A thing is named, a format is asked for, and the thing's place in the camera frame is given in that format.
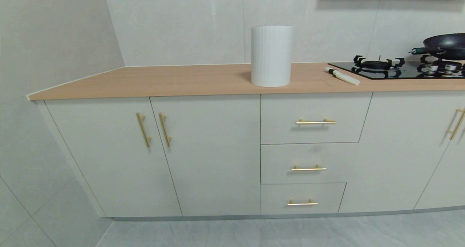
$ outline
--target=tile floor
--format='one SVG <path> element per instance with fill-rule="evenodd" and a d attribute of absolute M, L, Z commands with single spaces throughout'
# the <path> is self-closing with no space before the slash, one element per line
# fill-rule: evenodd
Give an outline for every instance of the tile floor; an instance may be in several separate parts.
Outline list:
<path fill-rule="evenodd" d="M 465 210 L 382 216 L 113 222 L 98 247 L 464 247 Z"/>

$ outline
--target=black wok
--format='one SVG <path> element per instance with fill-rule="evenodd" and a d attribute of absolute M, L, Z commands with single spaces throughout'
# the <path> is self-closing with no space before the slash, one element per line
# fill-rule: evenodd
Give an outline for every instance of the black wok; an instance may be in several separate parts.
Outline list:
<path fill-rule="evenodd" d="M 429 37 L 423 44 L 425 47 L 413 48 L 410 53 L 429 53 L 445 60 L 465 60 L 465 33 Z"/>

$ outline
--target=wok handle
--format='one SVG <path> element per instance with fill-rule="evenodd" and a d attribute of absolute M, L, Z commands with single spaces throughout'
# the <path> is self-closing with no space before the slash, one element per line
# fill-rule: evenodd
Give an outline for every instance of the wok handle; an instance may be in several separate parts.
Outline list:
<path fill-rule="evenodd" d="M 426 54 L 426 53 L 444 53 L 444 50 L 440 50 L 439 48 L 430 48 L 430 47 L 418 47 L 413 48 L 409 53 L 411 54 Z"/>

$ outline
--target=gas stove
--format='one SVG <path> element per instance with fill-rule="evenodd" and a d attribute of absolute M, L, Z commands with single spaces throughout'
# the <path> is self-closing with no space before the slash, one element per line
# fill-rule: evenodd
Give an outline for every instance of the gas stove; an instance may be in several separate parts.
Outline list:
<path fill-rule="evenodd" d="M 431 60 L 430 57 L 432 56 L 424 55 L 420 61 L 405 61 L 404 58 L 364 61 L 365 57 L 357 55 L 353 62 L 329 65 L 373 80 L 465 78 L 465 65 L 455 61 Z"/>

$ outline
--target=white cabinet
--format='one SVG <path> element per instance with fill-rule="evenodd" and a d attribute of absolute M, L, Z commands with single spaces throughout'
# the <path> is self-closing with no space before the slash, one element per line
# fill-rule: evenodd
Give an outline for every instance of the white cabinet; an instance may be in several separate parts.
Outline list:
<path fill-rule="evenodd" d="M 457 127 L 415 209 L 465 205 L 465 123 Z"/>
<path fill-rule="evenodd" d="M 259 214 L 260 96 L 151 102 L 183 215 Z"/>
<path fill-rule="evenodd" d="M 446 130 L 457 123 L 455 109 L 464 98 L 463 91 L 374 93 L 339 211 L 413 209 L 449 144 Z"/>
<path fill-rule="evenodd" d="M 107 216 L 181 215 L 148 97 L 46 104 Z M 136 113 L 145 116 L 150 147 Z"/>

